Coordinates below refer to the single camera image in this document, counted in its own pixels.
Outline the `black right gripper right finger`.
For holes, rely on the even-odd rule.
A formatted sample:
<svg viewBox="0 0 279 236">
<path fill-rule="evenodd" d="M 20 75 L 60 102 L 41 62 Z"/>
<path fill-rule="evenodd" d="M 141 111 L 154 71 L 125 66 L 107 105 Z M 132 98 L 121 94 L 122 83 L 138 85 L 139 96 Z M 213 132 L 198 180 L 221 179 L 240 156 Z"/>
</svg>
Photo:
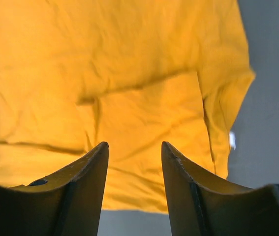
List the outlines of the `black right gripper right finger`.
<svg viewBox="0 0 279 236">
<path fill-rule="evenodd" d="M 279 184 L 252 189 L 216 176 L 163 142 L 161 159 L 174 236 L 279 236 Z"/>
</svg>

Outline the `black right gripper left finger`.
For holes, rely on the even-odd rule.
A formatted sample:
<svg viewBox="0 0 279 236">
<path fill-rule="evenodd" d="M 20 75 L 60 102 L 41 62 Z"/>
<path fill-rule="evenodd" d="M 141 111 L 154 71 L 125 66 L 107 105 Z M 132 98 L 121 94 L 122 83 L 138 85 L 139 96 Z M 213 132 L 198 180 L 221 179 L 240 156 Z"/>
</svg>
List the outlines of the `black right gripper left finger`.
<svg viewBox="0 0 279 236">
<path fill-rule="evenodd" d="M 27 186 L 0 186 L 0 236 L 97 235 L 108 157 L 101 142 Z"/>
</svg>

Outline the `orange t shirt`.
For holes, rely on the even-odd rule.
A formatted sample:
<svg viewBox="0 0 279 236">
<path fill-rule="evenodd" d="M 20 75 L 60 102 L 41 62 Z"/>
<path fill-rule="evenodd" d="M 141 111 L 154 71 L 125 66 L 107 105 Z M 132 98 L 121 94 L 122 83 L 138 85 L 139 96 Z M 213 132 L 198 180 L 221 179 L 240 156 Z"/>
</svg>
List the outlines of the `orange t shirt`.
<svg viewBox="0 0 279 236">
<path fill-rule="evenodd" d="M 106 141 L 103 209 L 167 213 L 162 142 L 227 178 L 254 77 L 235 0 L 0 0 L 0 185 Z"/>
</svg>

